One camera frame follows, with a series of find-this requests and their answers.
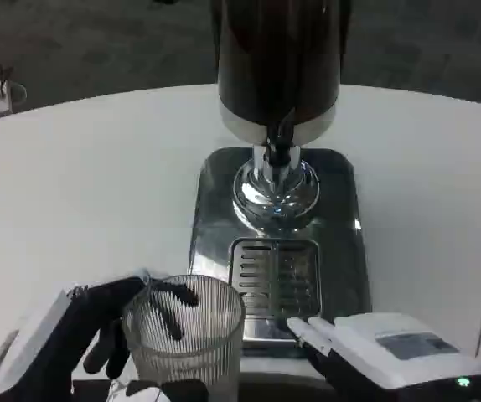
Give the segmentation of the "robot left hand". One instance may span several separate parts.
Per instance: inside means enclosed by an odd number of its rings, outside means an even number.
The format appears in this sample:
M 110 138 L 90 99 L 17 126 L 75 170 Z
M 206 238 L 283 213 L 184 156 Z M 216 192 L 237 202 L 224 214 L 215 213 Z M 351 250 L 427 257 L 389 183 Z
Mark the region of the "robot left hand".
M 130 352 L 122 312 L 146 286 L 184 307 L 199 298 L 146 269 L 59 291 L 0 347 L 0 401 L 207 401 L 200 380 L 159 384 L 120 377 Z

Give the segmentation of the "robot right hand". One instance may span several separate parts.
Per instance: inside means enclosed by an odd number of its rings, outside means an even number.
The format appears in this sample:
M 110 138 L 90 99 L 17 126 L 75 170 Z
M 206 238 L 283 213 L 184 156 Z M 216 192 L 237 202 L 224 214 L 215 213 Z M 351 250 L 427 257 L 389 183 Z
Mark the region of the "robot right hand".
M 344 401 L 481 401 L 481 363 L 414 317 L 289 317 L 287 327 Z

